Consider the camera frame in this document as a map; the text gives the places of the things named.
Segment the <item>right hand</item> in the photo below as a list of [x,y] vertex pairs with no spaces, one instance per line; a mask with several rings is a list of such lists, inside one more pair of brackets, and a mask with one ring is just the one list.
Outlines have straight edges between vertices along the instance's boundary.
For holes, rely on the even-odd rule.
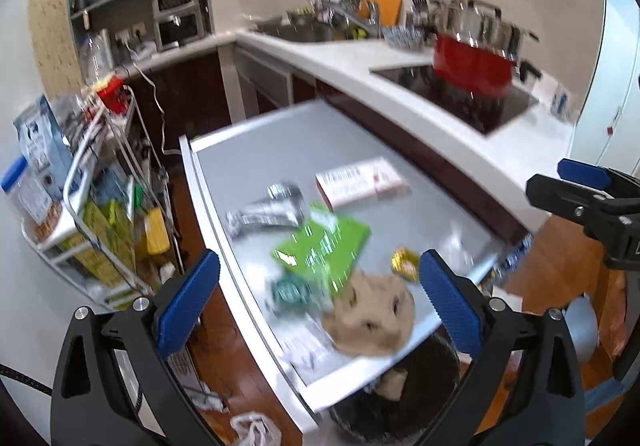
[[627,316],[627,279],[623,271],[609,270],[606,292],[599,323],[600,342],[614,360],[622,354],[628,341]]

